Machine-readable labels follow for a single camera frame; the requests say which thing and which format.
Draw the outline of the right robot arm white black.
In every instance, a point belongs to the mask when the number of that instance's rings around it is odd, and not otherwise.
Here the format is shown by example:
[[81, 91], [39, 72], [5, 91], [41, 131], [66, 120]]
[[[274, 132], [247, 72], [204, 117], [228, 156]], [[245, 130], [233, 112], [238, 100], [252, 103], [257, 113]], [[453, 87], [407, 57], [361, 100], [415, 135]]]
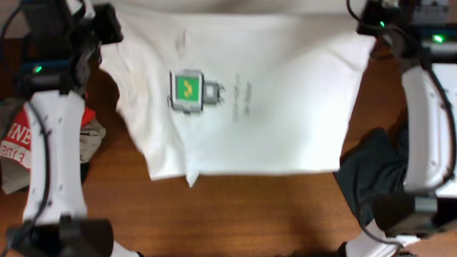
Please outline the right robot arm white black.
[[384, 42], [402, 68], [408, 108], [408, 167], [400, 193], [367, 198], [373, 220], [339, 256], [400, 256], [456, 228], [456, 3], [367, 1], [357, 32]]

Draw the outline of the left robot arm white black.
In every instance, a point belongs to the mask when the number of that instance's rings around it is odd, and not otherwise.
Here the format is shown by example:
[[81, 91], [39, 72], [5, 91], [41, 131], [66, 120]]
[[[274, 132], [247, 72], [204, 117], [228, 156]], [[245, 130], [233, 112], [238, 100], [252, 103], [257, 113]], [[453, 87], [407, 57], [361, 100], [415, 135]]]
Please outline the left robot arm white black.
[[31, 168], [23, 223], [6, 252], [23, 256], [131, 256], [108, 219], [90, 219], [80, 168], [86, 86], [101, 47], [123, 36], [115, 8], [90, 1], [21, 1], [29, 27], [14, 88], [29, 122]]

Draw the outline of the white t-shirt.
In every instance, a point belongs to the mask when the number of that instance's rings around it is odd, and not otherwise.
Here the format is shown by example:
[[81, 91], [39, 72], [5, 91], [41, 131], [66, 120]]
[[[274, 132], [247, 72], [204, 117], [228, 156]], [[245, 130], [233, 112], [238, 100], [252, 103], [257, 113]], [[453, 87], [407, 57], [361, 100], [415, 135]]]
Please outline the white t-shirt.
[[101, 68], [152, 180], [337, 171], [375, 40], [341, 1], [115, 1]]

